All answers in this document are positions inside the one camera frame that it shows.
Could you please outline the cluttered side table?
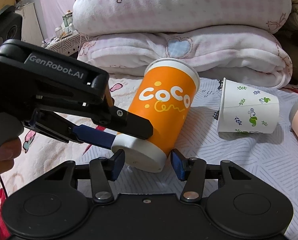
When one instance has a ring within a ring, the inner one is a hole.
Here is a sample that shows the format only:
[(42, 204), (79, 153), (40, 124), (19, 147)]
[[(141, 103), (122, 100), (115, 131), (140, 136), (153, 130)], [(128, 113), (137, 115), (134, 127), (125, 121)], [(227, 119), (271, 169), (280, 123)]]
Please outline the cluttered side table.
[(44, 48), (76, 59), (83, 37), (73, 25), (71, 10), (62, 16), (62, 24), (55, 28), (55, 35)]

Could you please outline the pink checkered pillow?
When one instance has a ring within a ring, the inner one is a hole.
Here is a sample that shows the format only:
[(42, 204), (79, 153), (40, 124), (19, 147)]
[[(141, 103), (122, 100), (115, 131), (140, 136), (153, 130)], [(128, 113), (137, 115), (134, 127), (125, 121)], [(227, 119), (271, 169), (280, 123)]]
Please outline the pink checkered pillow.
[(73, 24), (88, 36), (185, 33), (230, 24), (275, 33), (291, 8), (291, 0), (76, 0)]

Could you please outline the orange white paper cup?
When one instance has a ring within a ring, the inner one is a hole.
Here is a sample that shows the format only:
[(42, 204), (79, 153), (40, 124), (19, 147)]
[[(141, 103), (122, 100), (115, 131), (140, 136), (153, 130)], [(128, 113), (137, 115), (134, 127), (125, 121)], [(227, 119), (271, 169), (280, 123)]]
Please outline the orange white paper cup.
[(124, 150), (125, 162), (146, 172), (161, 172), (200, 88), (195, 69), (178, 59), (159, 59), (145, 70), (129, 112), (148, 119), (153, 135), (142, 140), (119, 133), (112, 151)]

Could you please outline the white leaf-print paper cup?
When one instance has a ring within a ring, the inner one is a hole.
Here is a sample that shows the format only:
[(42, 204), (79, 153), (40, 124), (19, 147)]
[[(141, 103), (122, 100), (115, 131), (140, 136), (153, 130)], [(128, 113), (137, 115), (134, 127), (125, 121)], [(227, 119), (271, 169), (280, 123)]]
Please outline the white leaf-print paper cup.
[(279, 100), (258, 88), (223, 79), (218, 132), (271, 134), (279, 120)]

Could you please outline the pink checkered folded quilt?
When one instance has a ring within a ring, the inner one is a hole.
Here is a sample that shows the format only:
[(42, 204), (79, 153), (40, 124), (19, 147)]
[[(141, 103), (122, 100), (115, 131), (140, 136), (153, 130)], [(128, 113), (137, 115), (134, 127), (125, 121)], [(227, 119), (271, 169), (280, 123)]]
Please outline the pink checkered folded quilt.
[(218, 25), (182, 34), (100, 35), (82, 45), (78, 60), (110, 74), (143, 76), (155, 60), (173, 58), (200, 77), (227, 78), (260, 87), (281, 88), (291, 80), (292, 61), (265, 30)]

